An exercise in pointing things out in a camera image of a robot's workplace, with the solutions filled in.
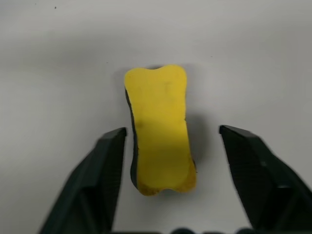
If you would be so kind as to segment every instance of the sponge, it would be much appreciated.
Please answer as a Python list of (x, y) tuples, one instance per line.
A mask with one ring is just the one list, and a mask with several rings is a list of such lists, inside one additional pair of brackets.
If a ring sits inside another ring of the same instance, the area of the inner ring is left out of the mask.
[(131, 179), (143, 195), (195, 187), (185, 121), (187, 76), (178, 65), (134, 68), (125, 75), (134, 132)]

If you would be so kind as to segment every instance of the yellow foam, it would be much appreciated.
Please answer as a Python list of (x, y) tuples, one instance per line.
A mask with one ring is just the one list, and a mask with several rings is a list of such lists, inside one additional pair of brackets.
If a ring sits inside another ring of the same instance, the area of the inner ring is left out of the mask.
[(177, 65), (125, 75), (138, 145), (137, 188), (144, 195), (163, 189), (186, 192), (196, 184), (185, 121), (187, 76)]

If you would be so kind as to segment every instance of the white surface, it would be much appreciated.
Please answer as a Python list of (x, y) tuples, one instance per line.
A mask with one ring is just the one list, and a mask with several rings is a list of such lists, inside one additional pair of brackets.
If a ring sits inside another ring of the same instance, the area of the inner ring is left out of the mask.
[[(1, 0), (0, 233), (37, 232), (70, 171), (121, 126), (115, 230), (248, 226), (218, 126), (262, 136), (312, 186), (311, 41), (310, 0)], [(129, 176), (123, 76), (168, 63), (188, 73), (198, 184), (144, 197)]]

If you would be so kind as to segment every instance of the yellow sponge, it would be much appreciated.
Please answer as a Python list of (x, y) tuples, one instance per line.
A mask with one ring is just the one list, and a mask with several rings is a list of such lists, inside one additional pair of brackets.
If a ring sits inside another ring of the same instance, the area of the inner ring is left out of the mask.
[(125, 75), (135, 135), (132, 180), (143, 195), (186, 192), (196, 184), (185, 121), (187, 76), (178, 65)]

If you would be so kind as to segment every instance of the white table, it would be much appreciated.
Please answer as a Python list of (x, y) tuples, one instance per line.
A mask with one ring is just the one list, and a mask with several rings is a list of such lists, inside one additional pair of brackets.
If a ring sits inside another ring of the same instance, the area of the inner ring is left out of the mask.
[[(123, 76), (168, 63), (188, 74), (198, 183), (144, 197), (130, 181)], [(311, 87), (310, 0), (1, 0), (0, 233), (37, 232), (70, 171), (121, 126), (114, 230), (248, 226), (218, 126), (262, 136), (312, 186)]]

